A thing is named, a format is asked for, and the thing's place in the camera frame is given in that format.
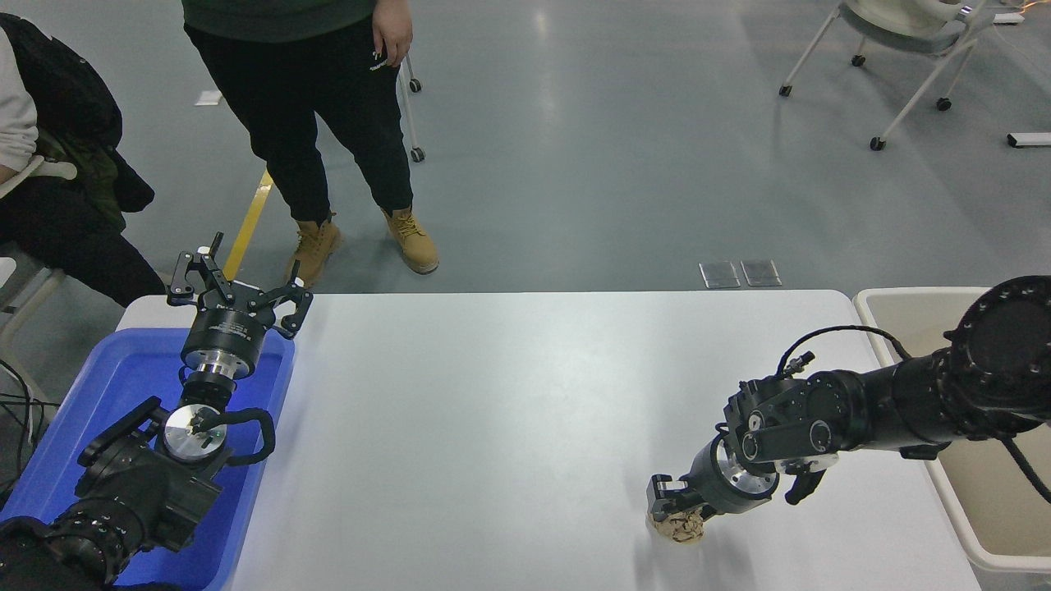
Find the standing person's hand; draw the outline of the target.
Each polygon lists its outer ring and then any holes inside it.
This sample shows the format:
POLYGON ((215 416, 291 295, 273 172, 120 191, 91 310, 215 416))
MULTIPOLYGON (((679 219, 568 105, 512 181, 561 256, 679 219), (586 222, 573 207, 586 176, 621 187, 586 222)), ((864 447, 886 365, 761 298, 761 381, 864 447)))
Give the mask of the standing person's hand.
POLYGON ((373 56, 384 64, 398 68, 413 40, 413 21, 409 1, 375 1, 372 12, 373 56))

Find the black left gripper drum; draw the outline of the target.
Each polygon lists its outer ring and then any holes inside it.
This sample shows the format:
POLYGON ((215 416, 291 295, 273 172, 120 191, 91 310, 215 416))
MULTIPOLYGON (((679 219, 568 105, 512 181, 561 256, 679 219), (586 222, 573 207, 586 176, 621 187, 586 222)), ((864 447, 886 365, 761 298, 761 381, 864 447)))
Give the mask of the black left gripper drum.
POLYGON ((195 307, 185 345, 181 348, 184 362, 195 362, 208 351, 221 351, 241 362, 256 362, 267 331, 274 325, 273 311, 247 313, 236 308, 195 307))

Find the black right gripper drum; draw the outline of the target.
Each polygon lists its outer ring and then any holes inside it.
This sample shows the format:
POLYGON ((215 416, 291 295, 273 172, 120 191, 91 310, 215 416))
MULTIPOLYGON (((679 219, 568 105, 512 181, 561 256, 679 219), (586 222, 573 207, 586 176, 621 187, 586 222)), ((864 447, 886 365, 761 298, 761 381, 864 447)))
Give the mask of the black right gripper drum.
POLYGON ((769 501, 769 476, 747 470, 725 442, 710 442, 686 474, 691 489, 718 514, 742 514, 769 501))

